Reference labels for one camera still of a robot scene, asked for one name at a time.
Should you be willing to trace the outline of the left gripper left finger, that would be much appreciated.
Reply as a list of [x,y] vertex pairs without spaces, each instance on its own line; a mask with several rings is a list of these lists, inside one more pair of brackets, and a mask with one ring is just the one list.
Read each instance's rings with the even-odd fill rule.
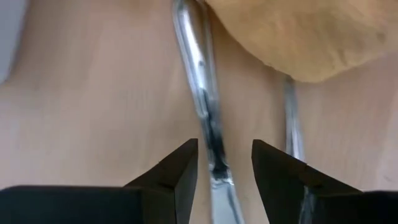
[[0,224],[189,224],[198,141],[189,139],[122,187],[17,185],[0,190]]

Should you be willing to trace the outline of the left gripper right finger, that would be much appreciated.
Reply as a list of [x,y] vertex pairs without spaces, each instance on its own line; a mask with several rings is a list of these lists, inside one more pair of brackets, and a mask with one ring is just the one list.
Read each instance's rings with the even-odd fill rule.
[[252,166],[270,224],[398,224],[398,191],[360,191],[259,139]]

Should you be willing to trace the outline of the silver table knife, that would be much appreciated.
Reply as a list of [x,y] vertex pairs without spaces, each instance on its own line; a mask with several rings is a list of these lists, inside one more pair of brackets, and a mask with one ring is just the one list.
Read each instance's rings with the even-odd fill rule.
[[173,19],[205,142],[212,224],[245,224],[223,144],[208,8],[204,0],[173,0]]

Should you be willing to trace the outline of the yellow cloth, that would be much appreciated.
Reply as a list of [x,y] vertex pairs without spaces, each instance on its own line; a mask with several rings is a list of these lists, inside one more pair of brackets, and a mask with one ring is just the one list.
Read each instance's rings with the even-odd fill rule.
[[205,0],[263,64],[317,83],[398,49],[398,0]]

